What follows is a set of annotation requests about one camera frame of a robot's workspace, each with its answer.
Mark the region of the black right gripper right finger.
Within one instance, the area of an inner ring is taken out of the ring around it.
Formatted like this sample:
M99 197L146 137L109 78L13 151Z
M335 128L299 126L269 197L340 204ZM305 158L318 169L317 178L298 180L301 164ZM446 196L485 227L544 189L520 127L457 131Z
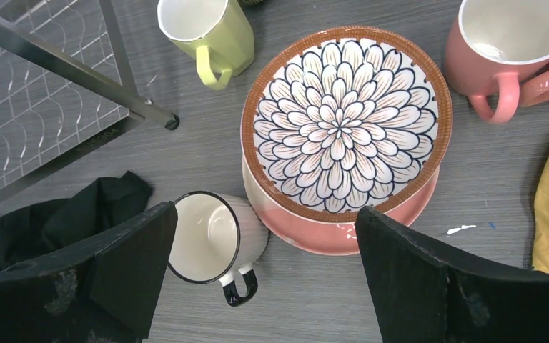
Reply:
M471 254L372 207L355 233L384 342L549 342L549 274Z

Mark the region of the pink and cream plate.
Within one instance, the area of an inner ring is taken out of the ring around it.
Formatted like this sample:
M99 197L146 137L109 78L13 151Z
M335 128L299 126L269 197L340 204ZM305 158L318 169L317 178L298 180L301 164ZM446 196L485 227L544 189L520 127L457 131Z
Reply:
M410 226L428 205L440 170L437 169L427 184L400 206L385 214ZM314 222L283 209L260 188L242 160L242 176L250 204L262 223L280 239L294 247L315 254L347 256L360 252L355 234L355 223Z

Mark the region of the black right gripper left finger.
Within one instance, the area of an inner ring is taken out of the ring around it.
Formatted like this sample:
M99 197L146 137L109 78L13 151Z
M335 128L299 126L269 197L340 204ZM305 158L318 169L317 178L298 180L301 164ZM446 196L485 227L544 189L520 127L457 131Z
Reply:
M0 342L149 336L175 235L172 202L0 272Z

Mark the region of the flower pattern brown-rim plate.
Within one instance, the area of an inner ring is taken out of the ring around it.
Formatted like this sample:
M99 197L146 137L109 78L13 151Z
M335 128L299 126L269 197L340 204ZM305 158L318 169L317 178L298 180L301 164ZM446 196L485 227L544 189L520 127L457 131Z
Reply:
M240 128L259 188L324 223L406 202L438 170L451 132L439 66L405 37L369 26L319 31L276 55L248 93Z

